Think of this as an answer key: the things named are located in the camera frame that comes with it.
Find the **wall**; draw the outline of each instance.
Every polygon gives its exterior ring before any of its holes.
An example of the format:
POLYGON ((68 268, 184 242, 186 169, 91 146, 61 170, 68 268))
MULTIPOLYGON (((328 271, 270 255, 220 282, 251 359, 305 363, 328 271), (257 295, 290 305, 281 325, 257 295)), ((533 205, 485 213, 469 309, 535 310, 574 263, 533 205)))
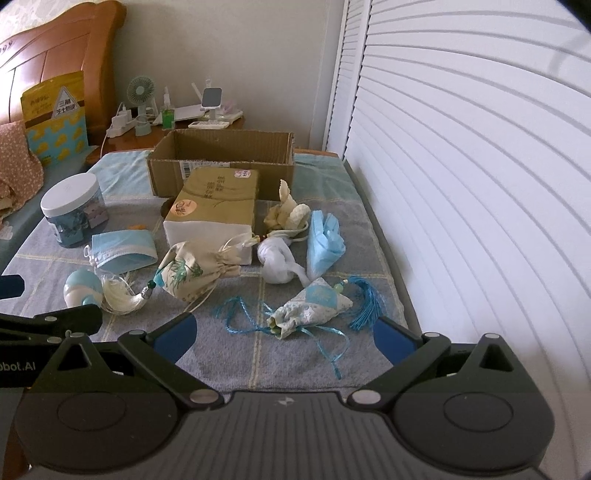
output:
MULTIPOLYGON (((13 0, 0 12, 0 37, 76 3, 13 0)), ((168 86, 173 104, 190 105, 198 102, 191 82, 202 89, 210 76, 245 111, 247 128, 293 131, 297 146, 322 146, 343 0, 123 3, 127 18, 113 51, 119 100, 146 74, 159 104, 168 86)))

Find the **blue face mask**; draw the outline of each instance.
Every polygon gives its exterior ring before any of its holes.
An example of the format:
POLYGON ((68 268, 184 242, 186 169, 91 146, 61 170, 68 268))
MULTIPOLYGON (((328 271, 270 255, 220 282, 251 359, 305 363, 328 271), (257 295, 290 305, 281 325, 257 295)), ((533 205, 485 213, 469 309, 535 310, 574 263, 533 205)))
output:
POLYGON ((92 236, 84 247, 91 266, 115 275, 147 267, 158 261, 154 238, 147 230, 120 230, 92 236))
POLYGON ((324 219, 321 210, 310 216, 307 269, 310 281, 324 273, 345 253, 345 241, 339 235, 339 220, 332 213, 324 219))

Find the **screw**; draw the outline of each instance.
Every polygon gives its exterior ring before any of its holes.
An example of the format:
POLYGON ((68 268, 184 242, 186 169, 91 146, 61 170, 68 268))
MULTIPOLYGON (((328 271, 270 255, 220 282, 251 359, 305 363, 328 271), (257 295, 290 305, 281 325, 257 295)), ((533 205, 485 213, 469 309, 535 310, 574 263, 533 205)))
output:
POLYGON ((215 402, 219 398, 219 394, 216 391, 210 390, 209 388, 202 388, 201 390, 194 390, 189 395, 189 399, 193 403, 199 403, 206 405, 215 402))
POLYGON ((375 390, 357 390, 352 393, 352 397, 359 405, 374 405, 382 399, 382 395, 375 390))

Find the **fabric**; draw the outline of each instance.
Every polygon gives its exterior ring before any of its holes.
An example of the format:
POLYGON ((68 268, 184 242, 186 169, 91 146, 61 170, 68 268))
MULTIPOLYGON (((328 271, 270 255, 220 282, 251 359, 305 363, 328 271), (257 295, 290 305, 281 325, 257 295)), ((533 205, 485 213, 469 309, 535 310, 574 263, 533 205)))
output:
POLYGON ((267 323, 271 329, 280 330, 280 339, 283 340, 298 327, 322 325, 352 306, 351 300, 337 293, 323 278, 317 278, 279 307, 267 323))
MULTIPOLYGON (((162 228, 160 207, 163 199, 152 196, 145 163, 147 152, 110 153, 92 167, 99 179, 109 211, 107 231, 125 229, 143 223, 154 234, 159 259, 169 250, 162 228)), ((313 210, 332 213, 339 219, 340 234, 347 244, 343 255, 324 275, 330 285, 352 274, 366 278, 378 290, 384 301, 384 312, 406 326, 402 305, 394 288, 384 254, 378 245, 360 197, 355 191, 342 162, 338 158, 295 156, 295 174, 291 188, 293 198, 313 210)), ((258 201, 257 231, 264 230, 263 218, 274 202, 258 201)), ((33 316, 64 308, 63 286, 74 270, 87 265, 81 248, 59 247, 50 235, 45 220, 23 243, 6 273, 19 273, 25 280, 25 293, 18 299, 4 300, 3 312, 33 316)), ((292 245, 295 260, 306 262, 306 242, 292 245)), ((136 270, 129 278, 136 293, 154 278, 156 265, 136 270)), ((187 372, 217 389, 224 395, 233 390, 336 390, 343 395, 364 385, 390 368, 390 363, 374 346, 367 330, 359 333, 348 328, 352 320, 345 313, 330 321, 350 339, 350 347, 338 360, 342 379, 335 378, 331 365, 320 353, 315 342, 296 332, 286 340, 272 335, 253 333, 231 335, 223 319, 216 319, 213 311, 227 299, 242 296, 249 311, 261 326, 267 317, 260 301, 277 309, 301 291, 299 279, 287 284, 270 285, 261 275, 258 260, 242 267, 239 277, 222 278, 211 296, 195 310, 197 341, 177 363, 187 372)), ((353 300, 353 310, 361 305, 356 298, 359 287, 348 285, 343 294, 353 300)), ((187 307, 161 288, 155 288, 148 304, 141 310, 123 317, 104 314, 103 326, 93 335, 95 341, 112 341, 131 329, 154 330, 187 307)), ((236 328, 250 326, 243 313, 233 320, 236 328)), ((330 332, 315 332, 329 353, 340 352, 343 339, 330 332)))
POLYGON ((173 245, 158 267, 154 281, 173 297, 193 302, 213 289, 218 278, 240 275, 235 247, 219 251, 201 239, 173 245))
POLYGON ((11 207, 2 216, 20 209, 43 186, 43 167, 29 151, 22 121, 0 125, 0 199, 11 207))
POLYGON ((305 227, 310 216, 310 207, 296 203, 285 180, 281 180, 279 185, 279 200, 279 205, 269 208, 264 220, 265 226, 269 230, 298 230, 305 227))
POLYGON ((270 236, 256 246, 256 255, 262 265, 262 277, 267 283, 288 283, 297 275, 302 286, 310 280, 304 267, 296 263, 290 247, 291 240, 283 236, 270 236))

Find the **wooden headboard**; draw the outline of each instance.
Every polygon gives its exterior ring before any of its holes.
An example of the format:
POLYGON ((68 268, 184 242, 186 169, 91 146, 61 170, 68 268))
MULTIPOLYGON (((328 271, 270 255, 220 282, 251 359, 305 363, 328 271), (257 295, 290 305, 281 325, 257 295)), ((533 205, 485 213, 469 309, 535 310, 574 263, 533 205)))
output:
POLYGON ((124 21, 118 1, 85 2, 0 44, 0 125, 22 118, 25 90, 83 70, 89 142, 101 142, 117 109, 111 48, 124 21))

